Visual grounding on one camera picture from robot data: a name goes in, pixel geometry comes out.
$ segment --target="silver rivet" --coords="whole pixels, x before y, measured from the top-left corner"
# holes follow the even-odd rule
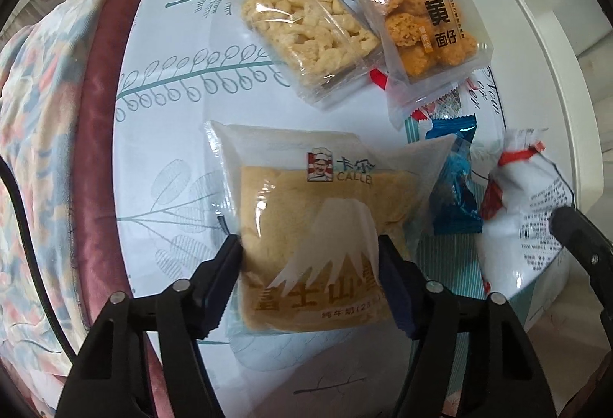
[[[498,304],[499,306],[506,304],[506,297],[499,292],[494,292],[492,295],[490,295],[490,299],[492,299],[492,302]]]
[[[445,288],[437,281],[428,281],[425,284],[425,289],[430,293],[441,293]]]
[[[176,282],[172,284],[172,289],[175,292],[184,292],[185,290],[189,288],[190,285],[191,283],[189,282],[188,279],[182,278],[182,279],[178,279]]]
[[[108,299],[111,301],[111,304],[120,304],[125,301],[126,294],[124,292],[115,292]]]

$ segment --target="floral blanket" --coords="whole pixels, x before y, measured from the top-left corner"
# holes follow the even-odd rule
[[[0,155],[21,190],[46,290],[76,351],[87,334],[70,217],[81,88],[106,0],[67,0],[0,52]],[[15,213],[0,184],[0,358],[34,391],[31,374],[66,376],[70,362],[45,318]]]

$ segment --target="crab roe noodle snack package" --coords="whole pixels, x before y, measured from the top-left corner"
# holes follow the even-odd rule
[[[492,58],[472,0],[357,1],[381,36],[392,124],[402,124]]]
[[[341,0],[238,1],[244,23],[309,103],[382,61],[379,38]]]
[[[220,218],[244,248],[231,334],[387,319],[379,234],[407,257],[454,136],[381,157],[354,134],[207,124]]]

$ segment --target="pink fabric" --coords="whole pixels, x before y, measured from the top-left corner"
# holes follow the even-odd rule
[[[108,296],[130,292],[113,199],[113,120],[121,61],[140,0],[107,0],[85,71],[72,166],[72,205],[82,299],[90,322]],[[162,367],[148,350],[159,418],[172,418]]]

